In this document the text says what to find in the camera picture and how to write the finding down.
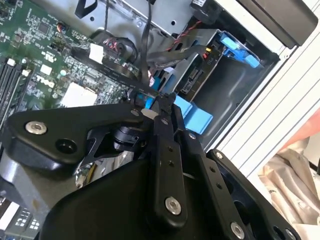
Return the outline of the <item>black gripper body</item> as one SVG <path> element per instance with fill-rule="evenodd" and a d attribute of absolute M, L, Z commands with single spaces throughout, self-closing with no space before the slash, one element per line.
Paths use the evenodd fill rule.
<path fill-rule="evenodd" d="M 222 240 L 216 214 L 179 159 L 133 161 L 61 199 L 42 240 Z"/>

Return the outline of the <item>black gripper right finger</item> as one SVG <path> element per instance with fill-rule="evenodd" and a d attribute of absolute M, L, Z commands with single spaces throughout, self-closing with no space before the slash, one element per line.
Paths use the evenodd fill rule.
<path fill-rule="evenodd" d="M 200 215 L 214 240 L 299 240 L 282 217 L 237 167 L 218 150 L 203 151 L 186 130 L 181 109 L 172 107 L 173 129 L 184 173 L 195 177 Z"/>

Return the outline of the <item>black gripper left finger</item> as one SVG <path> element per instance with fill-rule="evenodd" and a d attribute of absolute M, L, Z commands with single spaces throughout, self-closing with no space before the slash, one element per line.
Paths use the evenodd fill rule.
<path fill-rule="evenodd" d="M 25 111 L 2 131 L 2 177 L 44 223 L 63 198 L 80 190 L 82 164 L 133 152 L 133 161 L 181 161 L 172 117 L 175 95 L 156 98 L 150 109 L 128 103 Z"/>

